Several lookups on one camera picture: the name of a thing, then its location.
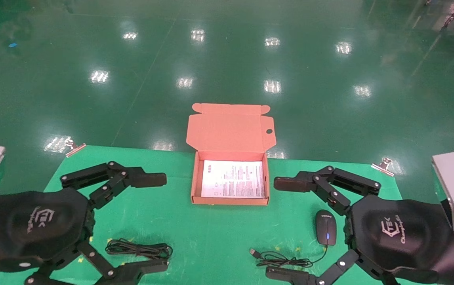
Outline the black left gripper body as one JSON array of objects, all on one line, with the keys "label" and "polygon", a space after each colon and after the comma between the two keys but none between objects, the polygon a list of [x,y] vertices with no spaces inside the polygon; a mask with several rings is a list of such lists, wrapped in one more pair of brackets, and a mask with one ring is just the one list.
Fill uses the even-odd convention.
[{"label": "black left gripper body", "polygon": [[66,267],[94,224],[89,200],[74,189],[0,195],[0,272]]}]

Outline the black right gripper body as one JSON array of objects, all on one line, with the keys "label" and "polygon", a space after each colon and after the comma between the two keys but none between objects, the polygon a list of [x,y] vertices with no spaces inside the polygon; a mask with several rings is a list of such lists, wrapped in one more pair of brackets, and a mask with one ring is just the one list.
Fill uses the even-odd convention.
[{"label": "black right gripper body", "polygon": [[346,215],[346,244],[384,283],[454,285],[454,231],[440,205],[364,197]]}]

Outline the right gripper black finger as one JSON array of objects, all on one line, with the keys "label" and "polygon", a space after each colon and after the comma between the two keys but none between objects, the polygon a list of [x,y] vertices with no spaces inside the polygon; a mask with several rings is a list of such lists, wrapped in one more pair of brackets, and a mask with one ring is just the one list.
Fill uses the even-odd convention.
[{"label": "right gripper black finger", "polygon": [[303,271],[273,266],[267,267],[266,276],[270,279],[286,281],[292,285],[333,285],[359,259],[359,254],[351,249],[318,277]]},{"label": "right gripper black finger", "polygon": [[315,193],[338,215],[347,215],[351,202],[337,187],[362,197],[378,196],[381,188],[379,182],[333,166],[315,172],[299,171],[295,177],[276,177],[273,185],[279,191]]}]

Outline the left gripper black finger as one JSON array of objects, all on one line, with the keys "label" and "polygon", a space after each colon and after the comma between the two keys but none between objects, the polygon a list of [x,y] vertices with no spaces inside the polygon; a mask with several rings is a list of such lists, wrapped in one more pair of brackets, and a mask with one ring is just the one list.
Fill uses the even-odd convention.
[{"label": "left gripper black finger", "polygon": [[165,173],[146,173],[141,167],[125,167],[109,161],[61,176],[63,188],[83,189],[103,183],[90,193],[89,207],[101,209],[128,187],[150,188],[167,184]]},{"label": "left gripper black finger", "polygon": [[[169,265],[165,260],[151,260],[136,263],[127,263],[114,268],[101,254],[94,249],[88,241],[77,246],[79,253],[84,255],[102,277],[95,285],[138,285],[146,274],[154,274],[166,271]],[[64,281],[51,279],[53,269],[49,266],[42,266],[26,280],[26,285],[69,285]]]}]

